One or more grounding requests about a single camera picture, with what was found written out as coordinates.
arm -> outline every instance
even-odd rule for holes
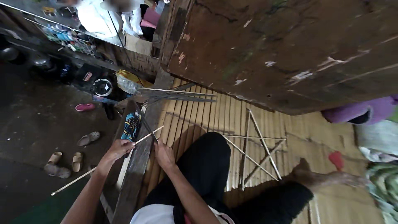
[[[159,140],[158,144],[155,143],[155,151],[159,165],[172,181],[191,221],[195,224],[220,224],[202,197],[179,170],[175,163],[173,150]]]
[[[61,224],[91,224],[97,209],[103,185],[113,163],[134,148],[129,140],[114,141],[98,163],[94,174],[65,215]]]

person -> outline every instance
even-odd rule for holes
[[[61,224],[91,224],[112,164],[134,148],[128,140],[116,140],[99,162],[94,175]],[[364,178],[344,172],[328,174],[309,170],[305,160],[279,184],[259,196],[229,209],[222,202],[231,149],[224,137],[208,132],[196,140],[175,162],[173,151],[161,140],[155,143],[156,159],[166,177],[153,189],[130,224],[288,224],[319,188],[332,184],[361,186]]]

person's right hand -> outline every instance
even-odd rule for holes
[[[173,168],[176,164],[176,159],[174,158],[173,150],[163,143],[161,139],[159,139],[158,143],[155,144],[155,154],[156,160],[158,161],[160,167],[167,172],[171,168]]]
[[[135,142],[126,139],[116,139],[102,159],[115,162],[135,147]]]

wire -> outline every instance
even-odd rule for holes
[[[122,42],[122,39],[121,39],[120,36],[119,36],[119,32],[118,32],[117,29],[116,29],[116,26],[115,26],[115,24],[114,24],[114,22],[113,22],[112,16],[111,16],[111,14],[109,13],[108,10],[107,10],[107,12],[108,12],[109,18],[111,18],[111,22],[112,22],[113,28],[115,28],[115,31],[116,31],[117,37],[119,38],[120,44],[122,45],[122,47],[123,47],[123,49],[124,49],[124,52],[125,52],[126,57],[127,57],[127,60],[130,62],[131,68],[133,69],[133,68],[134,68],[133,63],[132,63],[132,61],[130,60],[129,54],[127,53],[127,49],[126,49],[126,47],[124,46],[124,44],[123,44],[123,42]],[[144,84],[142,83],[140,77],[138,77],[138,75],[136,75],[136,76],[137,76],[138,80],[140,81],[141,85],[144,86]]]

dark floor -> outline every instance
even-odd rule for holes
[[[2,222],[26,212],[51,192],[98,164],[111,145],[119,117],[107,119],[101,104],[90,112],[77,112],[91,95],[72,86],[33,81],[26,66],[1,64],[0,69],[0,217]],[[86,146],[77,141],[93,131],[101,138]],[[68,179],[48,177],[42,167],[53,152],[59,164],[71,169],[73,154],[84,154],[84,168]]]

